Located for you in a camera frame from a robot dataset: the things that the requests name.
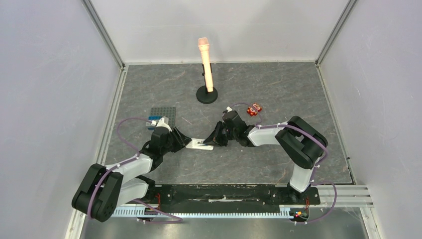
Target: white panel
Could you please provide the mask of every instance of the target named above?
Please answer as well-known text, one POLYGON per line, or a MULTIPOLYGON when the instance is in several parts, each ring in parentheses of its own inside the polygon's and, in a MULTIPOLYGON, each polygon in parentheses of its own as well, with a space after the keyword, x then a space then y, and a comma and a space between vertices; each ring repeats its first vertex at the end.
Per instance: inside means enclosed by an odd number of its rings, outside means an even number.
POLYGON ((92 0, 125 62, 315 60, 347 0, 92 0))
POLYGON ((420 238, 422 1, 358 1, 322 63, 357 178, 388 239, 420 238))
POLYGON ((0 29, 0 238, 63 238, 119 69, 79 0, 2 0, 0 29))

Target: beige microphone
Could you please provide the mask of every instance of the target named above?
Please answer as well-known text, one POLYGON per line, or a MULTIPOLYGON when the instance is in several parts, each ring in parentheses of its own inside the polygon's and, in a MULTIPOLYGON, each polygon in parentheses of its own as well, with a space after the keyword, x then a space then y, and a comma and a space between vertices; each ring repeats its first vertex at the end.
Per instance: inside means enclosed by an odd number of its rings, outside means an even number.
POLYGON ((198 47, 201 51, 202 57, 202 64, 204 65, 204 76, 205 76, 205 85, 207 87, 208 92, 213 91, 213 83, 212 83, 212 74, 211 74, 211 66, 210 66, 210 44, 208 43, 208 39, 206 37, 198 39, 198 47))

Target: gray floor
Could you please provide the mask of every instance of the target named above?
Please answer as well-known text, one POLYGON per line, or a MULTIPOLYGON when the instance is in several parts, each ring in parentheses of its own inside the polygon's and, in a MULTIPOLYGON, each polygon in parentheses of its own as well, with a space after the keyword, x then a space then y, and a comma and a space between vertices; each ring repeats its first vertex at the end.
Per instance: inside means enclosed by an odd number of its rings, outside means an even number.
MULTIPOLYGON (((311 209, 311 219, 322 214, 311 209)), ((324 220, 295 226, 287 219, 184 219, 182 224, 144 225, 134 218, 85 220, 82 239, 367 239, 359 208, 336 208, 324 220)))
MULTIPOLYGON (((298 115, 328 140, 329 158, 317 170, 316 181, 350 183, 327 101, 314 63, 220 63, 212 65, 218 99, 203 105, 195 93, 203 83, 201 64, 140 65, 128 69, 117 123, 128 117, 148 117, 151 107, 177 107, 176 127, 186 136, 206 138, 221 120, 221 112, 236 102, 258 102, 263 124, 274 124, 298 115)), ((258 117, 235 108, 247 123, 258 117)), ((151 131, 145 122, 127 121, 122 135, 141 147, 151 131)), ((113 133, 106 163, 116 163, 134 154, 113 133)), ((214 151, 183 149, 168 153, 164 162, 146 176, 159 184, 180 183, 288 183, 293 163, 282 147, 266 145, 244 148, 230 141, 214 151)))

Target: metal edge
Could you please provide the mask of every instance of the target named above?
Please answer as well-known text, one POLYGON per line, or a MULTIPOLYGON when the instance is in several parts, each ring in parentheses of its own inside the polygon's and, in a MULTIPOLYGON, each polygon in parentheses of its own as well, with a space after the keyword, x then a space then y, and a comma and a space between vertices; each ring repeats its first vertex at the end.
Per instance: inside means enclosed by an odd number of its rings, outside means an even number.
POLYGON ((328 89, 326 87, 324 78, 322 76, 321 67, 318 64, 316 64, 316 71, 318 72, 319 80, 321 81, 321 84, 322 84, 322 90, 324 91, 324 95, 325 95, 325 98, 327 100, 327 104, 328 104, 328 108, 329 108, 329 111, 330 111, 330 114, 331 114, 331 118, 332 118, 332 121, 334 122, 334 128, 337 131, 337 136, 338 136, 338 140, 340 141, 340 146, 341 146, 341 150, 343 151, 343 156, 346 160, 347 167, 349 168, 349 171, 350 171, 350 177, 352 179, 352 183, 356 184, 356 176, 355 176, 352 164, 350 162, 349 153, 348 153, 347 148, 346 148, 344 141, 343 141, 343 138, 344 138, 343 133, 341 132, 340 126, 338 125, 337 116, 335 114, 335 110, 334 110, 332 103, 331 103, 331 97, 330 97, 330 94, 329 94, 328 89))
POLYGON ((327 55, 329 49, 331 48, 332 44, 334 43, 334 40, 337 38, 338 33, 343 28, 344 23, 346 22, 347 18, 349 17, 351 11, 353 10, 356 2, 358 0, 349 0, 347 2, 346 7, 343 9, 343 12, 340 15, 340 18, 337 20, 337 23, 335 24, 333 30, 331 31, 330 36, 327 39, 327 42, 325 43, 324 47, 321 50, 321 53, 319 54, 318 58, 316 59, 316 65, 319 66, 322 61, 324 60, 325 56, 327 55))
MULTIPOLYGON (((121 92, 123 90, 124 81, 126 79, 128 67, 120 70, 119 79, 114 92, 113 101, 110 106, 107 121, 104 125, 104 134, 101 140, 99 149, 96 152, 96 162, 103 164, 106 159, 108 144, 110 143, 111 131, 113 130, 114 120, 117 113, 118 105, 120 102, 121 92)), ((72 215, 69 220, 68 228, 66 230, 65 239, 79 239, 82 233, 86 215, 76 209, 73 209, 72 215)))
POLYGON ((101 35, 101 38, 104 40, 104 43, 107 45, 108 49, 110 50, 111 54, 113 55, 114 60, 116 61, 116 64, 120 67, 124 67, 124 62, 122 58, 120 57, 115 45, 113 44, 113 41, 110 38, 110 35, 107 33, 106 28, 104 27, 103 22, 100 19, 100 16, 98 15, 97 11, 95 10, 95 7, 91 0, 82 0, 82 3, 87 10, 88 14, 90 15, 95 27, 97 28, 98 32, 101 35))
MULTIPOLYGON (((297 61, 211 61, 211 63, 297 63, 297 62, 312 62, 315 60, 297 60, 297 61)), ((125 66, 136 66, 136 65, 171 65, 171 64, 202 64, 202 61, 175 61, 175 62, 126 62, 125 66)))
POLYGON ((369 239, 383 239, 380 228, 375 220, 375 211, 373 208, 360 208, 362 214, 363 223, 365 225, 366 233, 369 239))

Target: black stand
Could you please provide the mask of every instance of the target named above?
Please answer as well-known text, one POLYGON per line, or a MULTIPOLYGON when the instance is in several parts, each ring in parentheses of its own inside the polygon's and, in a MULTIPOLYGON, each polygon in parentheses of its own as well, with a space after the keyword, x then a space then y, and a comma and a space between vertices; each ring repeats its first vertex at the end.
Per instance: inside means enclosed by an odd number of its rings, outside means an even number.
MULTIPOLYGON (((204 76, 204 80, 205 80, 204 65, 202 65, 202 69, 204 71, 202 75, 204 76)), ((211 104, 212 102, 216 101, 218 98, 218 92, 214 87, 212 89, 213 89, 212 92, 208 92, 206 85, 199 87, 199 89, 197 90, 198 101, 201 102, 202 104, 211 104)))

